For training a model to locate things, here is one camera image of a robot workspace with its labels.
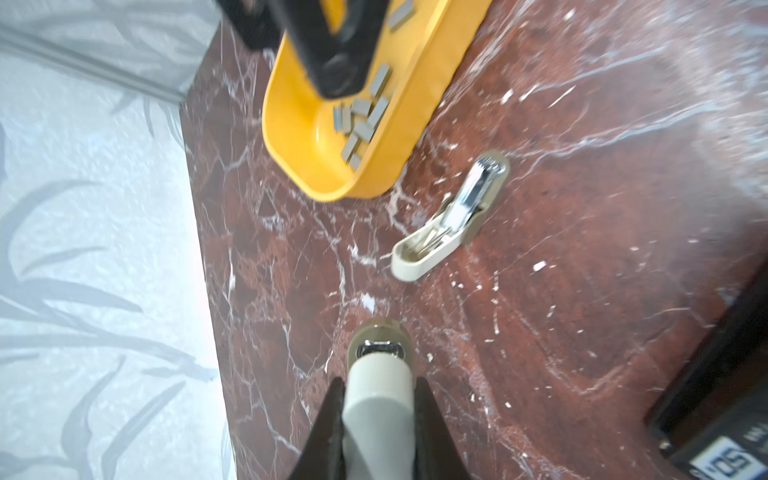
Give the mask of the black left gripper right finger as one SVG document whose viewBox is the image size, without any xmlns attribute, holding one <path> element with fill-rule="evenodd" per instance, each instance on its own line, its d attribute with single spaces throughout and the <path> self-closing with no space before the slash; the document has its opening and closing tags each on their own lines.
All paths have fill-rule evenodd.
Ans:
<svg viewBox="0 0 768 480">
<path fill-rule="evenodd" d="M 418 377 L 414 391 L 416 457 L 414 478 L 470 479 L 426 378 Z"/>
</svg>

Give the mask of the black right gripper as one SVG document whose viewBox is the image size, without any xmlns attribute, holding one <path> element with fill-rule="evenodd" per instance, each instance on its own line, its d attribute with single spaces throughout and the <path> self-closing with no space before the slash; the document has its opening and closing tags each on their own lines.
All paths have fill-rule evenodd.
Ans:
<svg viewBox="0 0 768 480">
<path fill-rule="evenodd" d="M 224 18 L 252 51 L 288 37 L 317 93 L 339 99 L 359 93 L 367 80 L 389 8 L 385 0 L 345 1 L 333 31 L 319 1 L 218 0 Z"/>
</svg>

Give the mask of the beige stapler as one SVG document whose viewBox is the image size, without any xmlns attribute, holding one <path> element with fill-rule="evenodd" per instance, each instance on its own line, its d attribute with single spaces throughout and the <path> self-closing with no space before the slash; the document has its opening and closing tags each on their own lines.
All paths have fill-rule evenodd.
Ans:
<svg viewBox="0 0 768 480">
<path fill-rule="evenodd" d="M 348 479 L 411 479 L 416 459 L 413 342 L 398 321 L 372 318 L 347 351 L 342 409 Z"/>
</svg>

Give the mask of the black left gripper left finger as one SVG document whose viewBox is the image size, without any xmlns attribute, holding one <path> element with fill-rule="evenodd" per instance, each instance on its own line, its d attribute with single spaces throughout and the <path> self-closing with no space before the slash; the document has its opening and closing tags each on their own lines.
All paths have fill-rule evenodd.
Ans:
<svg viewBox="0 0 768 480">
<path fill-rule="evenodd" d="M 342 480 L 346 478 L 343 458 L 342 411 L 345 383 L 335 377 L 324 396 L 307 442 L 289 480 Z"/>
</svg>

